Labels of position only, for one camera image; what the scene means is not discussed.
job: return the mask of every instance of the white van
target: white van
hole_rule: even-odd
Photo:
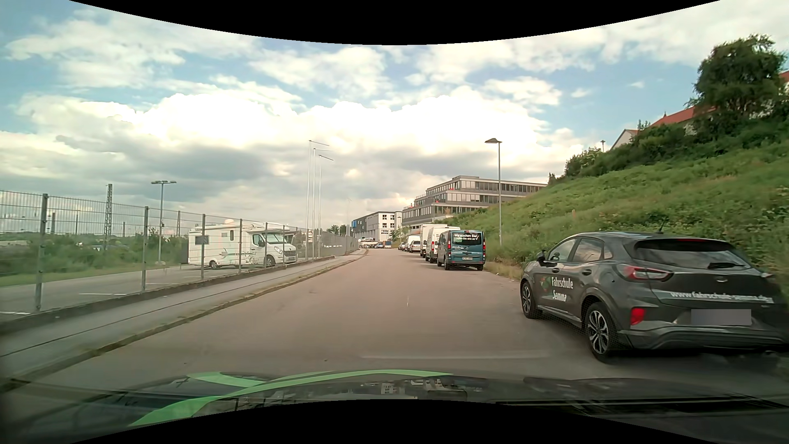
[[[424,254],[424,261],[430,262],[431,264],[436,263],[436,259],[438,258],[438,254],[436,251],[439,248],[439,237],[441,237],[441,233],[450,231],[450,230],[459,230],[460,227],[433,227],[430,228],[428,231],[428,245],[425,249]]]
[[[239,231],[238,224],[228,220],[225,224],[216,224],[205,228],[208,243],[205,245],[204,264],[213,269],[223,266],[265,264],[270,267],[281,264],[293,264],[297,261],[296,247],[288,243],[282,234],[268,230],[260,224],[244,222],[244,227]],[[189,231],[189,260],[190,265],[200,266],[200,251],[202,245],[197,243],[197,237],[202,236],[202,228],[193,228]]]
[[[409,253],[417,253],[419,250],[414,250],[412,248],[413,241],[419,241],[419,235],[410,235],[408,239],[406,239],[406,251]]]
[[[446,227],[446,226],[447,226],[447,224],[424,224],[424,225],[422,225],[421,231],[419,233],[420,245],[422,245],[422,251],[419,252],[419,256],[421,258],[424,257],[425,253],[427,253],[428,248],[430,248],[430,246],[428,245],[428,242],[430,242],[428,240],[428,233],[430,232],[430,229],[431,228],[435,228],[435,227],[441,228],[441,227]]]

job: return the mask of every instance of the red roof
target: red roof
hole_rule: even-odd
[[[779,75],[785,81],[789,82],[789,71],[783,72]],[[660,118],[657,122],[654,122],[652,125],[650,125],[650,127],[658,126],[658,125],[671,125],[672,123],[682,123],[687,120],[691,120],[693,118],[694,109],[695,107],[690,107],[680,112],[675,112],[672,115],[666,115],[665,113],[663,113],[663,117]]]

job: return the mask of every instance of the van rear window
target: van rear window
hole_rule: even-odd
[[[452,243],[454,245],[481,245],[482,233],[457,231],[452,233]]]

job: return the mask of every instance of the green grass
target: green grass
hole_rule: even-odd
[[[161,265],[148,265],[149,270],[161,269],[161,268],[166,268],[166,267],[162,267]],[[77,279],[80,277],[105,276],[107,274],[129,273],[135,271],[142,271],[142,265],[134,264],[134,265],[124,265],[120,267],[113,267],[109,269],[88,269],[85,271],[78,271],[72,273],[44,273],[43,281],[55,282],[56,280]],[[35,274],[17,274],[13,276],[0,277],[0,288],[9,287],[11,285],[26,285],[26,284],[35,284],[35,283],[36,283]]]
[[[487,233],[488,261],[519,265],[567,236],[600,230],[664,231],[725,239],[757,264],[789,276],[789,140],[722,156],[613,171],[549,186],[455,218]]]

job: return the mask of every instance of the teal van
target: teal van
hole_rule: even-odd
[[[475,267],[485,264],[485,234],[477,230],[450,230],[439,237],[436,264],[444,269],[455,266]]]

